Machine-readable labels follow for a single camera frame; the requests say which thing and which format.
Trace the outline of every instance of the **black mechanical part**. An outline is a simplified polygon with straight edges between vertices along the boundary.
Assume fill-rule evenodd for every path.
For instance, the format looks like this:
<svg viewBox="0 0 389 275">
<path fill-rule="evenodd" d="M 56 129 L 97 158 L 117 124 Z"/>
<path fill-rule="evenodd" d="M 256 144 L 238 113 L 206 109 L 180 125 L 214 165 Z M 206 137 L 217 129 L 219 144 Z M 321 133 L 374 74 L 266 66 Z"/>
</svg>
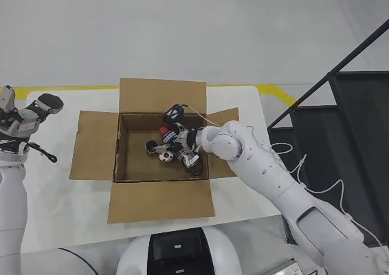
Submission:
<svg viewBox="0 0 389 275">
<path fill-rule="evenodd" d="M 148 140 L 144 145 L 147 155 L 154 155 L 156 153 L 157 146 L 159 146 L 159 144 L 156 140 Z"/>
<path fill-rule="evenodd" d="M 53 110 L 61 110 L 63 108 L 63 101 L 58 96 L 50 93 L 43 93 L 37 100 Z"/>
<path fill-rule="evenodd" d="M 29 140 L 29 137 L 10 137 L 0 132 L 0 149 L 13 153 L 18 153 L 19 145 L 22 142 L 28 143 Z"/>
<path fill-rule="evenodd" d="M 14 108 L 11 112 L 7 113 L 3 109 L 0 109 L 0 123 L 10 127 L 15 121 L 23 122 L 24 119 L 19 115 L 18 109 Z"/>
<path fill-rule="evenodd" d="M 191 166 L 190 168 L 187 168 L 184 163 L 182 164 L 184 166 L 184 168 L 187 170 L 187 172 L 190 174 L 190 175 L 193 175 L 193 176 L 200 176 L 202 175 L 203 173 L 203 160 L 201 157 L 199 157 L 199 159 L 197 160 L 197 162 L 195 164 L 193 164 L 193 166 Z"/>
<path fill-rule="evenodd" d="M 187 125 L 187 119 L 184 116 L 184 107 L 181 104 L 173 105 L 165 114 L 163 123 L 168 125 L 171 130 L 176 134 L 179 134 L 181 131 L 178 126 L 175 126 L 175 123 L 180 123 L 182 125 Z"/>
<path fill-rule="evenodd" d="M 153 234 L 148 245 L 147 274 L 214 275 L 202 228 Z"/>
<path fill-rule="evenodd" d="M 51 155 L 51 154 L 48 153 L 47 151 L 43 150 L 43 149 L 41 148 L 41 146 L 38 145 L 37 143 L 30 142 L 30 143 L 27 143 L 26 146 L 31 147 L 31 148 L 33 148 L 34 150 L 41 152 L 41 153 L 44 154 L 45 157 L 47 157 L 51 162 L 53 162 L 53 163 L 56 163 L 56 162 L 57 162 L 57 157 L 56 157 L 55 155 Z"/>
<path fill-rule="evenodd" d="M 188 134 L 187 134 L 188 147 L 193 148 L 194 145 L 196 144 L 196 134 L 197 134 L 197 130 L 195 128 L 191 128 L 190 130 L 188 130 Z"/>
</svg>

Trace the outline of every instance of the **white robot body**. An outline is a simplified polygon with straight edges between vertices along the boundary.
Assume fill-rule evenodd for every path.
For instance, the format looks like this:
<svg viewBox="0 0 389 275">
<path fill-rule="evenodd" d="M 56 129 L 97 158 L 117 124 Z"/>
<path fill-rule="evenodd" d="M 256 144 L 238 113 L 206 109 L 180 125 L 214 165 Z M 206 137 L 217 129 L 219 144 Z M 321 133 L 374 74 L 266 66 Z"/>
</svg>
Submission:
<svg viewBox="0 0 389 275">
<path fill-rule="evenodd" d="M 214 267 L 214 275 L 242 275 L 236 249 L 222 231 L 213 227 L 202 228 Z M 128 246 L 118 263 L 117 275 L 147 275 L 148 255 L 152 235 L 140 236 Z M 183 269 L 175 270 L 184 274 Z"/>
</svg>

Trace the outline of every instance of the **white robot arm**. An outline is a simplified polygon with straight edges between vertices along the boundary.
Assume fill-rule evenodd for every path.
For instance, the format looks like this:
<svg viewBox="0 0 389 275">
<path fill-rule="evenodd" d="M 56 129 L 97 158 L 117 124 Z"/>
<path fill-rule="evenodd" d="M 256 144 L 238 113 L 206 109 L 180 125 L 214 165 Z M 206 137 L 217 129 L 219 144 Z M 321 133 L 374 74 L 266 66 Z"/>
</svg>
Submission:
<svg viewBox="0 0 389 275">
<path fill-rule="evenodd" d="M 330 275 L 389 274 L 389 264 L 363 244 L 351 217 L 307 192 L 251 127 L 237 121 L 221 128 L 207 126 L 198 131 L 196 144 L 226 160 L 245 184 L 270 200 L 288 221 L 298 245 Z"/>
<path fill-rule="evenodd" d="M 30 106 L 14 106 L 14 90 L 5 86 L 0 95 L 0 274 L 20 275 L 20 252 L 27 223 L 27 197 L 23 179 L 30 148 L 52 162 L 56 157 L 29 142 L 49 114 L 63 108 L 60 98 L 43 94 Z"/>
</svg>

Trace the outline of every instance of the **cardboard box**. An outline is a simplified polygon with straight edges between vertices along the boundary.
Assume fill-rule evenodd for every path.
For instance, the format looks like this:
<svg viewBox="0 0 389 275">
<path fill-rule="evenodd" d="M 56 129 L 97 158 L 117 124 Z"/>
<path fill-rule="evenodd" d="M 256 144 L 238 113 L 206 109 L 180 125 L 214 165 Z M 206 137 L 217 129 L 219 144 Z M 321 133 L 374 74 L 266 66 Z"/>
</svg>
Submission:
<svg viewBox="0 0 389 275">
<path fill-rule="evenodd" d="M 192 176 L 177 159 L 165 164 L 144 150 L 147 140 L 161 140 L 162 118 L 175 103 L 205 115 L 206 83 L 122 78 L 119 113 L 80 112 L 69 178 L 113 182 L 108 223 L 214 216 L 210 179 L 235 176 L 225 161 L 204 154 L 203 173 Z M 186 115 L 205 125 L 191 109 Z M 224 124 L 238 120 L 238 110 L 207 118 Z"/>
</svg>

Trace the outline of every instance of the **stair step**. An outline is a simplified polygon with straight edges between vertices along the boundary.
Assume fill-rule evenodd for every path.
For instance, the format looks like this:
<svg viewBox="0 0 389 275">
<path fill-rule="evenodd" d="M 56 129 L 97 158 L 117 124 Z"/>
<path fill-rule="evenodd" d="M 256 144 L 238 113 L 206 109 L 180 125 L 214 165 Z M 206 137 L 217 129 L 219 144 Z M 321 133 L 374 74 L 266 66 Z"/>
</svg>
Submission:
<svg viewBox="0 0 389 275">
<path fill-rule="evenodd" d="M 357 160 L 349 145 L 336 106 L 298 107 L 291 113 L 298 147 L 307 154 L 305 173 L 311 190 L 321 191 L 343 179 L 343 208 L 347 213 L 369 229 L 381 242 L 386 242 L 373 208 L 373 197 L 368 195 L 358 169 Z M 319 199 L 340 209 L 341 185 L 324 193 L 316 194 Z M 378 245 L 376 240 L 364 232 L 365 244 Z"/>
<path fill-rule="evenodd" d="M 389 72 L 339 72 L 329 82 L 389 242 Z"/>
</svg>

